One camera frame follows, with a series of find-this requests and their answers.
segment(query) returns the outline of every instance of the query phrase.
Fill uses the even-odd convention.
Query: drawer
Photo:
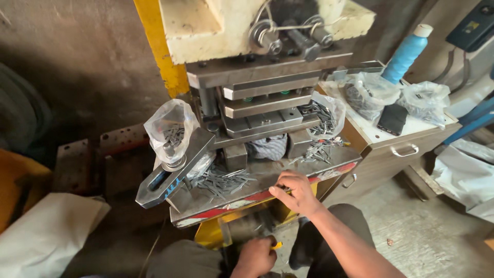
[[[419,134],[419,136],[407,137],[403,141],[395,141],[393,144],[368,146],[362,151],[363,160],[357,164],[355,169],[335,182],[334,186],[338,186],[335,191],[346,191],[350,196],[358,195],[362,193],[362,190],[371,190],[395,176],[424,153],[433,150],[460,126],[460,124],[453,124],[446,130],[436,130],[433,134],[426,133],[422,136]],[[357,175],[355,182],[353,182],[353,174]],[[343,184],[350,185],[350,187],[344,188]]]

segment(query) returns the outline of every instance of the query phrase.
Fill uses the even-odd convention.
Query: dark trousers
[[[338,204],[328,209],[372,247],[371,232],[362,211],[349,204]],[[181,240],[173,243],[151,260],[147,278],[217,278],[222,274],[221,253],[204,246]],[[291,250],[290,266],[294,269],[308,266],[308,278],[346,277],[343,268],[326,241],[311,223],[302,225]]]

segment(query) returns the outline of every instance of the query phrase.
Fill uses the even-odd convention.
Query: yellow tool
[[[271,250],[276,250],[282,246],[283,246],[283,242],[280,241],[280,242],[276,243],[275,246],[271,246]]]

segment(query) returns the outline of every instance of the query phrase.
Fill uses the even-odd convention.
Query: striped cloth
[[[276,135],[264,139],[246,143],[249,156],[254,158],[268,158],[274,161],[280,160],[287,151],[286,134]]]

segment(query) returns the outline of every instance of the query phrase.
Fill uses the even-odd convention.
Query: blue bottle
[[[427,46],[427,37],[432,30],[430,25],[419,24],[413,34],[403,40],[381,76],[397,84]]]

